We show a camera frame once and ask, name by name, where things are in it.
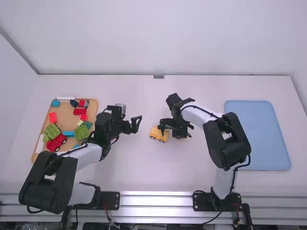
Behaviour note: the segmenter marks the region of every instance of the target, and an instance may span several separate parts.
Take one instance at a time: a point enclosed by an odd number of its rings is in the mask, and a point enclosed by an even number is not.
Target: toy car
[[[149,136],[151,139],[157,139],[160,142],[164,143],[164,142],[167,142],[169,132],[168,130],[166,130],[164,132],[164,135],[162,136],[161,130],[159,130],[158,127],[155,126],[155,127],[152,127],[152,129],[150,130]]]
[[[59,151],[61,145],[65,144],[66,141],[67,141],[67,136],[60,133],[56,138],[47,142],[46,148],[49,149],[51,152],[57,152]]]

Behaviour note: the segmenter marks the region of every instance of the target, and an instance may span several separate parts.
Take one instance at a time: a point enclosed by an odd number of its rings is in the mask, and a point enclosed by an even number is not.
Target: white wall
[[[306,11],[305,0],[0,0],[0,27],[41,73],[287,74],[306,110]]]
[[[36,73],[0,34],[0,171],[34,89],[36,77]]]

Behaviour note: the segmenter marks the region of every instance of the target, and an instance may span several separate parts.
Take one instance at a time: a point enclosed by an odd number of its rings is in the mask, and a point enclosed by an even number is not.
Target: red wire
[[[106,203],[105,203],[105,212],[106,212],[106,217],[107,217],[108,219],[110,219],[109,213],[108,213],[108,211],[107,211],[107,205],[106,205]]]

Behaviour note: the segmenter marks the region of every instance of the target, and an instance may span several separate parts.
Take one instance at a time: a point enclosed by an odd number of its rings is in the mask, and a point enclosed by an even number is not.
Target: red toy car
[[[49,149],[51,152],[57,152],[59,151],[61,145],[65,144],[66,141],[67,141],[67,136],[60,133],[56,138],[47,142],[46,148]]]

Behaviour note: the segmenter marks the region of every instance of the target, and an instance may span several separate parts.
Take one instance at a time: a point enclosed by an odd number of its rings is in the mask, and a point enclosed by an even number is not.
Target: yellow toy car
[[[164,135],[162,136],[161,130],[159,130],[158,127],[155,126],[155,127],[152,127],[152,129],[150,130],[149,136],[151,139],[157,139],[160,142],[164,143],[164,142],[167,142],[169,131],[166,130],[164,132]]]

